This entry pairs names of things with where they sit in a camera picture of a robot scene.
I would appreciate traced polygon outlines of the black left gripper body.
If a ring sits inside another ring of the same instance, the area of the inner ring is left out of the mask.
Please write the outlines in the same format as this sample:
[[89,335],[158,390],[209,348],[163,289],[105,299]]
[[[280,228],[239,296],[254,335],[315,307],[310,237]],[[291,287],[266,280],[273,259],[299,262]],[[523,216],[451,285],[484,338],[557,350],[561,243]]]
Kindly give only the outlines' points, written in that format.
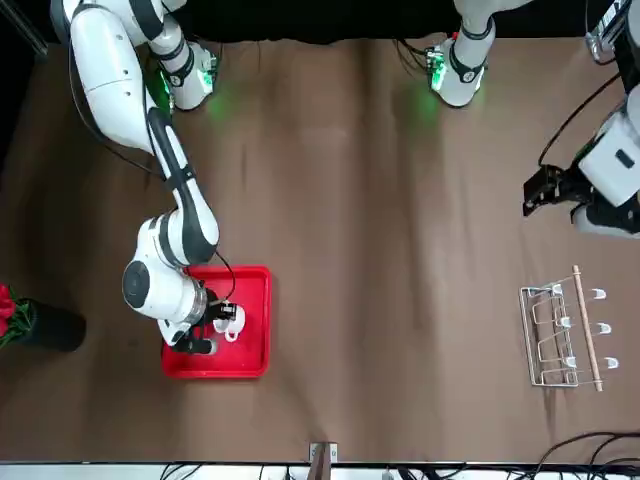
[[555,173],[554,203],[590,203],[593,185],[577,167],[560,169]]

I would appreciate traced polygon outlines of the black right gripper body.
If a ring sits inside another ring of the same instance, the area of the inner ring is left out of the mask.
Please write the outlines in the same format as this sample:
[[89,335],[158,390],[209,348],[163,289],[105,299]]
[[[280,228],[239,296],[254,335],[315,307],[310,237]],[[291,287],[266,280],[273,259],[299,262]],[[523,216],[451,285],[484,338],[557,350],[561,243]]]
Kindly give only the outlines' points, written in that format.
[[199,321],[199,326],[205,328],[207,325],[213,323],[220,315],[220,305],[222,301],[218,298],[212,290],[206,291],[206,305],[204,313]]

